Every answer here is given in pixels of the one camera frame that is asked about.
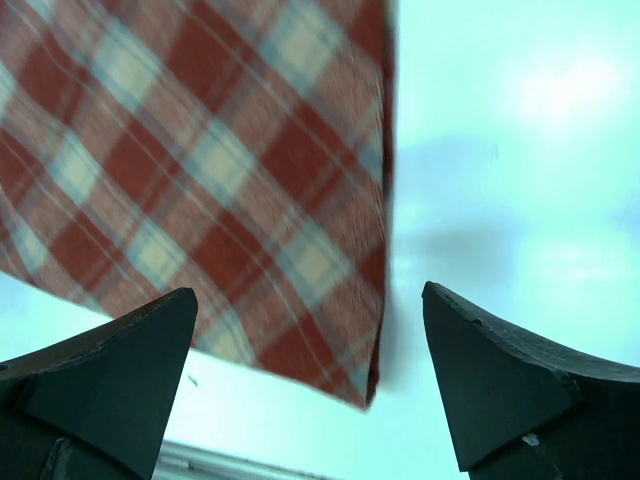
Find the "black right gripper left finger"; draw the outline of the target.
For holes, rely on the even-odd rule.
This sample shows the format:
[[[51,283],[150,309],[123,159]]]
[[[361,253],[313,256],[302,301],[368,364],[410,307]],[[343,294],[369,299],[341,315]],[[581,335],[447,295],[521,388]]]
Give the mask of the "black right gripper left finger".
[[[178,288],[2,362],[2,478],[151,478],[197,311]]]

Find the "red patterned skirt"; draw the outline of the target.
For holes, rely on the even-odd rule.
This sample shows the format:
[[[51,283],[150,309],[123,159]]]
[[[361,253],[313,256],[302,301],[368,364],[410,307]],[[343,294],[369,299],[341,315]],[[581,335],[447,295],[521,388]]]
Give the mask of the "red patterned skirt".
[[[1,270],[360,408],[379,378],[392,1],[5,1]]]

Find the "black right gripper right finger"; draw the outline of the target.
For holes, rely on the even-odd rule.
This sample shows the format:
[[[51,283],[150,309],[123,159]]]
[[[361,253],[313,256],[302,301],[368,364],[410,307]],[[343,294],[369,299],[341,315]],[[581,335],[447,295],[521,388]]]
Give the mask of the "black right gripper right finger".
[[[639,370],[585,354],[426,283],[426,339],[472,479],[636,479]]]

